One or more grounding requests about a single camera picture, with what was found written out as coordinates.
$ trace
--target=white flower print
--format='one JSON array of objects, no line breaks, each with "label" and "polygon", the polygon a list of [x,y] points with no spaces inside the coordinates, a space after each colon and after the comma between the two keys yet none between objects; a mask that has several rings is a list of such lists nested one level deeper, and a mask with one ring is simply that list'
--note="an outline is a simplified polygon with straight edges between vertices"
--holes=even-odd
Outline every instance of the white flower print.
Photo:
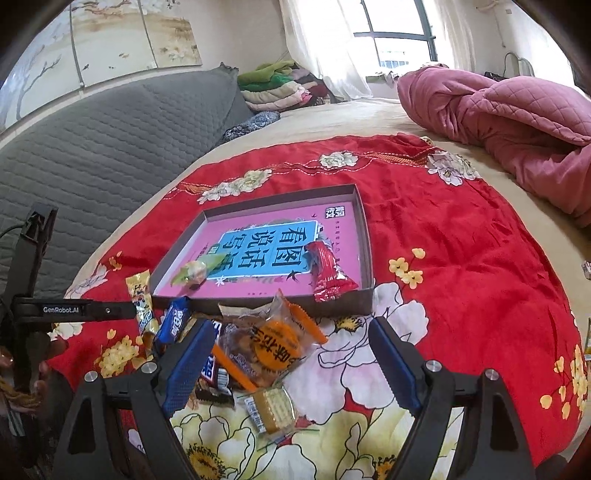
[{"label": "white flower print", "polygon": [[49,338],[56,340],[58,337],[68,340],[68,338],[74,335],[80,335],[82,332],[82,325],[84,322],[77,323],[58,323],[53,331],[49,332]]},{"label": "white flower print", "polygon": [[233,189],[230,187],[230,184],[226,181],[222,182],[220,185],[215,186],[211,190],[206,190],[202,193],[201,197],[199,198],[199,203],[204,204],[208,200],[219,200],[222,197],[227,197],[229,195],[238,196],[240,195],[240,191]]},{"label": "white flower print", "polygon": [[[374,291],[374,314],[383,316],[403,340],[416,344],[427,334],[428,318],[422,304],[402,302],[396,282]],[[329,341],[314,351],[284,380],[298,411],[324,424],[345,405],[348,389],[366,408],[384,408],[394,395],[369,346],[368,326],[373,316],[324,319],[320,328]]]},{"label": "white flower print", "polygon": [[271,177],[272,170],[249,170],[243,177],[224,181],[220,185],[202,193],[199,203],[202,205],[208,200],[219,200],[230,195],[237,197],[241,193],[249,193],[260,187]]},{"label": "white flower print", "polygon": [[99,264],[96,267],[96,271],[94,275],[90,278],[87,278],[85,281],[79,283],[78,285],[72,285],[68,288],[66,294],[64,295],[65,299],[80,299],[82,295],[84,295],[87,291],[91,288],[98,287],[99,285],[105,283],[107,281],[107,267],[103,264]]},{"label": "white flower print", "polygon": [[333,152],[330,155],[322,155],[320,165],[325,168],[354,167],[358,158],[351,152]]},{"label": "white flower print", "polygon": [[[453,458],[462,425],[462,412],[461,407],[452,410],[433,480],[447,476],[449,457]],[[301,446],[304,457],[316,465],[317,479],[386,480],[413,423],[410,412],[396,401],[375,409],[370,418],[340,410],[319,427],[317,434],[296,432],[292,444]],[[291,478],[313,478],[298,470],[290,473]]]},{"label": "white flower print", "polygon": [[429,173],[439,173],[439,177],[448,185],[457,187],[463,183],[462,177],[452,168],[430,168]]},{"label": "white flower print", "polygon": [[454,187],[461,185],[463,179],[481,178],[469,160],[449,152],[439,151],[429,155],[425,166],[429,173],[437,173],[445,183]]},{"label": "white flower print", "polygon": [[267,447],[261,456],[252,477],[256,480],[276,480],[278,478],[313,479],[316,466],[302,453],[300,445],[283,445],[279,448],[274,443]]},{"label": "white flower print", "polygon": [[221,416],[204,421],[200,414],[190,413],[174,426],[174,431],[203,480],[239,478],[254,452],[252,430],[243,427],[230,434],[230,425]]},{"label": "white flower print", "polygon": [[230,183],[233,189],[239,192],[252,192],[265,183],[271,177],[272,170],[249,170],[239,179]]}]

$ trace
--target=window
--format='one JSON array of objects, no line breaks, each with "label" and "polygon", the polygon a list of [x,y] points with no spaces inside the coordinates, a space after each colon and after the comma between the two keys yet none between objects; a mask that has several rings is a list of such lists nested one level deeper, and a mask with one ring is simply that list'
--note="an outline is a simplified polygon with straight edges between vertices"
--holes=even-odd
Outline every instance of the window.
[{"label": "window", "polygon": [[423,0],[342,0],[342,5],[364,73],[405,73],[437,61]]}]

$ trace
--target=white curtain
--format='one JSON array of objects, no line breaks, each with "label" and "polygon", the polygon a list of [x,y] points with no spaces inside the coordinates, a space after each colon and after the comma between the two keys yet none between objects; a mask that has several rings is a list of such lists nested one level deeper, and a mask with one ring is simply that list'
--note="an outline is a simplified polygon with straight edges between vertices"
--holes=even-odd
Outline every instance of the white curtain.
[{"label": "white curtain", "polygon": [[439,61],[458,70],[476,70],[476,53],[468,10],[474,9],[466,0],[423,0],[433,26]]},{"label": "white curtain", "polygon": [[339,0],[280,0],[291,58],[339,98],[372,96],[353,61],[353,34]]}]

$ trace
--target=biscuit packet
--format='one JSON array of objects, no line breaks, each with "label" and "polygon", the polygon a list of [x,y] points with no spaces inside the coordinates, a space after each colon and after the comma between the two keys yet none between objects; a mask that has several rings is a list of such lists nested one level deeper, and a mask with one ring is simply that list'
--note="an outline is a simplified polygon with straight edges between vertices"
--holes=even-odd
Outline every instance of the biscuit packet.
[{"label": "biscuit packet", "polygon": [[131,301],[134,302],[137,310],[135,318],[138,321],[139,334],[142,337],[146,351],[152,350],[152,342],[154,336],[160,329],[158,319],[154,315],[154,308],[152,307],[152,295],[150,295],[150,271],[132,275],[125,279],[127,283],[127,290],[131,295]]},{"label": "biscuit packet", "polygon": [[272,386],[327,341],[315,321],[280,290],[265,320],[234,326],[220,335],[223,357],[216,358],[242,388],[254,393]]},{"label": "biscuit packet", "polygon": [[265,388],[240,397],[259,434],[273,442],[296,431],[298,412],[282,385]]}]

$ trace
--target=beige bedsheet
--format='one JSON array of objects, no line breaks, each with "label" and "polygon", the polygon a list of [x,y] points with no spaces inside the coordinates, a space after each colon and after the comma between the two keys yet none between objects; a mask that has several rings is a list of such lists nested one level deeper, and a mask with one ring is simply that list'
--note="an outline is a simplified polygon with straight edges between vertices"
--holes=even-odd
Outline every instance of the beige bedsheet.
[{"label": "beige bedsheet", "polygon": [[[591,281],[585,279],[581,264],[585,259],[591,259],[591,242],[561,211],[520,188],[483,149],[466,147],[430,134],[408,118],[397,100],[389,99],[356,100],[282,113],[280,121],[215,148],[131,215],[91,256],[74,283],[90,277],[115,241],[139,222],[176,183],[201,165],[276,144],[322,140],[338,135],[391,135],[398,132],[419,137],[428,135],[438,147],[469,158],[480,175],[510,202],[561,279],[583,337],[587,318],[591,316]],[[591,409],[587,412],[589,415],[585,415],[580,432],[591,424]]]}]

